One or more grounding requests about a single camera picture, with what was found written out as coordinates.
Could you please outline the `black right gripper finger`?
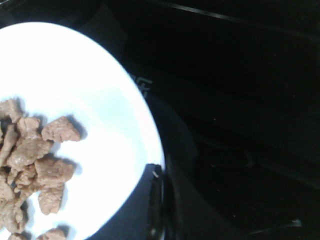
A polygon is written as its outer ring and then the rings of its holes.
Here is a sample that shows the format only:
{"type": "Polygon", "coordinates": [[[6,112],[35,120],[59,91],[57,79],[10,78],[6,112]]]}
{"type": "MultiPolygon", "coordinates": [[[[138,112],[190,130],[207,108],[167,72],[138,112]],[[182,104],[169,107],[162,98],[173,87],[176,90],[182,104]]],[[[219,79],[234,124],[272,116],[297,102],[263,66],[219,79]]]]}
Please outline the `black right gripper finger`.
{"type": "Polygon", "coordinates": [[[150,183],[143,240],[161,240],[163,236],[163,171],[159,164],[147,164],[150,183]]]}

